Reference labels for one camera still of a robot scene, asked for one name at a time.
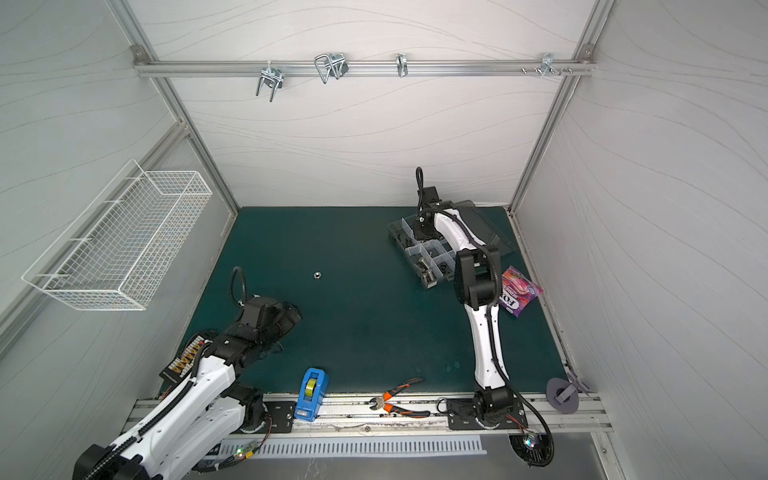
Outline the large silver hex bolt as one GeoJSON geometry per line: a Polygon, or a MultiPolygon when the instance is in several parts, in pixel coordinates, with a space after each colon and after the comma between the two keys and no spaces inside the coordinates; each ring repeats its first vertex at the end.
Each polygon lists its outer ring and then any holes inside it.
{"type": "Polygon", "coordinates": [[[429,268],[421,272],[421,280],[426,288],[431,288],[437,283],[436,277],[429,268]]]}

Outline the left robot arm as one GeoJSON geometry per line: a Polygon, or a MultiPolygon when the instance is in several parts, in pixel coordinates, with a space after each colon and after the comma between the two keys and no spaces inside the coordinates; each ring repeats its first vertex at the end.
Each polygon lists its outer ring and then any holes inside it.
{"type": "Polygon", "coordinates": [[[270,430],[260,390],[239,378],[302,319],[287,301],[253,296],[221,334],[202,343],[188,374],[147,416],[107,446],[90,446],[75,479],[181,479],[228,435],[270,430]]]}

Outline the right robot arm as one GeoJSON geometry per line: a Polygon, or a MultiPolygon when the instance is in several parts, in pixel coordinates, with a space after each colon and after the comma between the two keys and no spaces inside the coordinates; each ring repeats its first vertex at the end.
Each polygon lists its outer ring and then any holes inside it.
{"type": "Polygon", "coordinates": [[[497,427],[522,411],[504,365],[499,331],[501,255],[470,229],[458,209],[442,201],[434,186],[417,187],[413,230],[417,239],[443,239],[455,252],[454,290],[470,322],[475,356],[474,416],[484,428],[497,427]]]}

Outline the clear compartment organizer box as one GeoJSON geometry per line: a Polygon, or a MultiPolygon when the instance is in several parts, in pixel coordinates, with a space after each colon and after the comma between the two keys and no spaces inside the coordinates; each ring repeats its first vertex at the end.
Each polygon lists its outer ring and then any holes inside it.
{"type": "Polygon", "coordinates": [[[495,247],[501,256],[517,251],[515,244],[472,201],[448,203],[444,209],[457,217],[463,227],[444,214],[438,214],[435,227],[442,235],[440,240],[415,240],[411,225],[416,214],[402,217],[387,226],[390,238],[401,249],[425,289],[430,288],[426,288],[422,283],[421,272],[427,268],[437,280],[431,288],[445,281],[453,281],[458,263],[455,247],[459,250],[474,250],[476,246],[470,237],[474,238],[475,243],[484,244],[488,249],[495,247]]]}

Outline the blue tape dispenser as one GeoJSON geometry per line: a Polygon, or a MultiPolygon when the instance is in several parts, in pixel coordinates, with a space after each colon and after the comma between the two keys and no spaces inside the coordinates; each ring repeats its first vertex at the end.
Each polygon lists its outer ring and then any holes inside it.
{"type": "Polygon", "coordinates": [[[309,368],[302,379],[296,401],[295,418],[314,422],[323,404],[329,385],[329,378],[324,370],[309,368]]]}

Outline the screwdriver bit set case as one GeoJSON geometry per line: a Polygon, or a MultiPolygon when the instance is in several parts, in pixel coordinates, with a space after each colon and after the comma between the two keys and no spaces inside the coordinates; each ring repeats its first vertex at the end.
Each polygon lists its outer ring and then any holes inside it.
{"type": "Polygon", "coordinates": [[[215,336],[212,330],[204,330],[191,336],[183,349],[159,373],[159,377],[171,385],[177,385],[189,373],[192,363],[202,346],[215,336]]]}

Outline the pink Fox's candy bag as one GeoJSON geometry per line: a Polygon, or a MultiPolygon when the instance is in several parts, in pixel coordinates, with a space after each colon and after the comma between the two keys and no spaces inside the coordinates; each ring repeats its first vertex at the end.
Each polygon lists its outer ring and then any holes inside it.
{"type": "Polygon", "coordinates": [[[510,266],[502,275],[500,304],[513,316],[522,311],[543,293],[543,289],[519,270],[510,266]]]}

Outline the metal hook clamp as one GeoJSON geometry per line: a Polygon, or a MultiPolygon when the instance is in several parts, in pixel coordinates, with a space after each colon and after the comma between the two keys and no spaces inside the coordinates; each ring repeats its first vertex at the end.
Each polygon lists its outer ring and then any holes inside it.
{"type": "Polygon", "coordinates": [[[397,75],[399,78],[405,78],[408,75],[407,57],[404,53],[398,53],[395,57],[397,75]]]}

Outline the metal U-bolt clamp middle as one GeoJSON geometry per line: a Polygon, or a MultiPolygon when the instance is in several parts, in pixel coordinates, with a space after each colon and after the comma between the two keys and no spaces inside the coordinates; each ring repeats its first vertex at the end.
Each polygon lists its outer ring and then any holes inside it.
{"type": "Polygon", "coordinates": [[[317,55],[314,66],[323,84],[327,84],[331,78],[339,80],[349,71],[345,55],[338,52],[317,55]]]}

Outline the metal u-bolt clamp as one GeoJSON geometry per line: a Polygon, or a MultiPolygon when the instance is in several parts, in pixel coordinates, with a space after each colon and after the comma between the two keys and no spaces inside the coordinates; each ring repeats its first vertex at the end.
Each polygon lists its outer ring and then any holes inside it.
{"type": "Polygon", "coordinates": [[[323,84],[327,84],[331,78],[339,80],[349,71],[345,55],[338,52],[317,55],[314,66],[323,84]]]}
{"type": "Polygon", "coordinates": [[[259,96],[262,93],[267,93],[269,95],[269,102],[273,102],[276,93],[283,87],[283,83],[283,72],[271,61],[268,61],[267,65],[260,72],[255,95],[259,96]]]}

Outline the grey tape spool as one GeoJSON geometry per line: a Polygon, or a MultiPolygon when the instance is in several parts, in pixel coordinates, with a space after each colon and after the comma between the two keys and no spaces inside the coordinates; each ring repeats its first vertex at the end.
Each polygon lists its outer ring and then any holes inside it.
{"type": "Polygon", "coordinates": [[[579,409],[579,390],[571,381],[551,378],[546,385],[547,402],[562,414],[574,414],[579,409]]]}

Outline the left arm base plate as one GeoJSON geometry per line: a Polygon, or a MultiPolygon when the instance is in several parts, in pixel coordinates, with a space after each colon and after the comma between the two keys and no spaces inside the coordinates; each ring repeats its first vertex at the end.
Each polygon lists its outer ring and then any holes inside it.
{"type": "Polygon", "coordinates": [[[266,401],[249,410],[243,434],[291,433],[295,420],[295,401],[266,401]]]}

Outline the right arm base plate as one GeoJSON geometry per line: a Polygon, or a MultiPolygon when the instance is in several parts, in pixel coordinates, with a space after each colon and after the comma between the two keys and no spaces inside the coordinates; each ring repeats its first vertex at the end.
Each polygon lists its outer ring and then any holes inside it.
{"type": "Polygon", "coordinates": [[[436,408],[451,431],[525,431],[529,427],[524,405],[516,396],[511,404],[496,410],[483,407],[475,398],[444,398],[436,408]]]}

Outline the aluminium crossbar rail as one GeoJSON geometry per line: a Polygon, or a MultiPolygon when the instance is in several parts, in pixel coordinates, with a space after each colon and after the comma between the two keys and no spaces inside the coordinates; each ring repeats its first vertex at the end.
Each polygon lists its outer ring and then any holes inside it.
{"type": "MultiPolygon", "coordinates": [[[[535,67],[534,60],[414,60],[407,58],[406,77],[500,77],[523,75],[521,67],[535,67]]],[[[156,61],[136,64],[135,71],[145,78],[256,78],[268,61],[156,61]]],[[[318,78],[314,61],[271,61],[285,78],[318,78]]],[[[594,62],[555,60],[568,65],[571,76],[588,76],[597,68],[594,62]]],[[[395,59],[347,60],[347,78],[399,78],[395,59]]]]}

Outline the metal bracket right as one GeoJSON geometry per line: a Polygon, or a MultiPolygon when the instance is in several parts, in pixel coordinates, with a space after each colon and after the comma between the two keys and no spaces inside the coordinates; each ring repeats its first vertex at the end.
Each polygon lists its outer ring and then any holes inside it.
{"type": "Polygon", "coordinates": [[[520,72],[523,75],[537,75],[538,77],[563,77],[571,76],[573,69],[568,65],[556,65],[553,55],[547,53],[541,58],[537,66],[531,68],[521,67],[520,72]]]}

